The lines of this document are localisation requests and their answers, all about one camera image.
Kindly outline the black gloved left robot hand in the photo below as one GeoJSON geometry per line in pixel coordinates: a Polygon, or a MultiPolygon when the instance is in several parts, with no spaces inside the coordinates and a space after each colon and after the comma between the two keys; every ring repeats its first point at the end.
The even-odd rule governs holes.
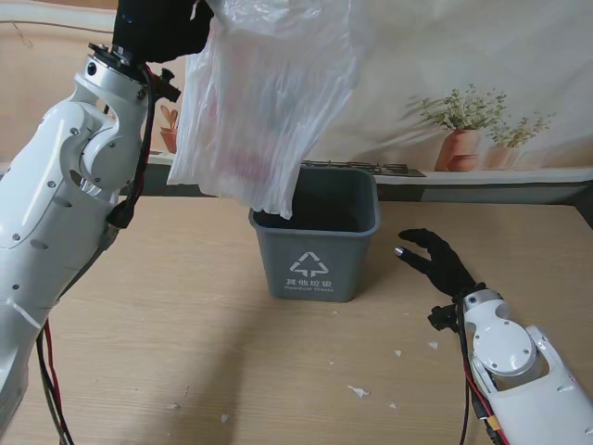
{"type": "Polygon", "coordinates": [[[198,54],[213,17],[205,1],[119,0],[112,49],[132,64],[198,54]]]}

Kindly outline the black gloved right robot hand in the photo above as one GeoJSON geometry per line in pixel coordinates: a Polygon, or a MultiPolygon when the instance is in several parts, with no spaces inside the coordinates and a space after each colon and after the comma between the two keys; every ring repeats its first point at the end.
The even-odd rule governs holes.
{"type": "Polygon", "coordinates": [[[408,229],[398,234],[399,238],[424,248],[430,258],[426,259],[410,250],[395,248],[397,257],[417,272],[425,275],[432,285],[453,299],[467,295],[477,283],[463,265],[450,244],[436,233],[425,228],[408,229]]]}

